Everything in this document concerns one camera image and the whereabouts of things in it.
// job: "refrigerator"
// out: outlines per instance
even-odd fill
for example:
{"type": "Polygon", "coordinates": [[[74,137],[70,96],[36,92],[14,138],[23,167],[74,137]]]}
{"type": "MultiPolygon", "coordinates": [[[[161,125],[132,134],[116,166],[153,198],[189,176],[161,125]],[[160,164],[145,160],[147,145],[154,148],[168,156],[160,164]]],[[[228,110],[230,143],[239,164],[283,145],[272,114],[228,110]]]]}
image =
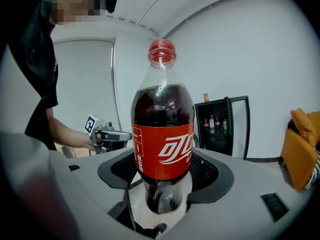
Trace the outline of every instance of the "refrigerator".
{"type": "Polygon", "coordinates": [[[236,158],[247,158],[250,140],[248,96],[225,97],[197,103],[194,108],[199,148],[236,158]],[[208,126],[211,116],[214,128],[208,126]]]}

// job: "red label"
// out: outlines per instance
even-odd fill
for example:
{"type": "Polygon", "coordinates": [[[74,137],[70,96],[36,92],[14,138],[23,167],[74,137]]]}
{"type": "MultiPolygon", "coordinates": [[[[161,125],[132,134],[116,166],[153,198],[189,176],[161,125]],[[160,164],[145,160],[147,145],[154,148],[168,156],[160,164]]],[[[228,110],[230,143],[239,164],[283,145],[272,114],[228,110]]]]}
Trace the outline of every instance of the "red label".
{"type": "Polygon", "coordinates": [[[175,127],[132,124],[135,162],[138,170],[155,180],[171,180],[190,166],[194,123],[175,127]]]}

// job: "red bottle cap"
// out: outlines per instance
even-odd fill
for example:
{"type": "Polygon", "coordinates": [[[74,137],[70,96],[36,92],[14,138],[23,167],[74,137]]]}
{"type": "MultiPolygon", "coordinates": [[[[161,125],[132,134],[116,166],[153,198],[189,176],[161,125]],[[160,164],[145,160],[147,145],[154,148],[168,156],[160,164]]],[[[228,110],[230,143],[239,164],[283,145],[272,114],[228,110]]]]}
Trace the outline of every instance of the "red bottle cap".
{"type": "Polygon", "coordinates": [[[176,48],[175,45],[167,39],[157,39],[154,40],[149,47],[148,59],[159,61],[159,58],[162,57],[162,62],[169,62],[173,59],[175,60],[176,48]]]}

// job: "soda bottle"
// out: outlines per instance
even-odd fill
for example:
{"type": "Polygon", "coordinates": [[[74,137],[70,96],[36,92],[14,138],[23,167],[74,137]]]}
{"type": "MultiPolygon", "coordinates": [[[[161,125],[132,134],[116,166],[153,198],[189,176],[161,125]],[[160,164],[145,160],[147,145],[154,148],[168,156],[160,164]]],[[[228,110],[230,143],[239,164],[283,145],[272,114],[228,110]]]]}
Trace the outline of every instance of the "soda bottle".
{"type": "Polygon", "coordinates": [[[155,214],[176,210],[182,202],[182,178],[188,173],[195,109],[175,70],[176,49],[166,39],[149,47],[149,72],[131,106],[135,162],[145,200],[155,214]]]}

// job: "cola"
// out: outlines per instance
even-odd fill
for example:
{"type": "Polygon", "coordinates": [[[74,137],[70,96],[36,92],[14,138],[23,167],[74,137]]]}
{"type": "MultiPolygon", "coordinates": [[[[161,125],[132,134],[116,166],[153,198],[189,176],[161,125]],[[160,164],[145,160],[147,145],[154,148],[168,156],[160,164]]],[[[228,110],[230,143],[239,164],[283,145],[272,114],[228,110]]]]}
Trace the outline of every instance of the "cola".
{"type": "Polygon", "coordinates": [[[131,106],[133,146],[145,199],[156,214],[176,210],[182,202],[182,178],[188,173],[195,109],[174,69],[172,42],[160,39],[149,48],[149,72],[131,106]]]}

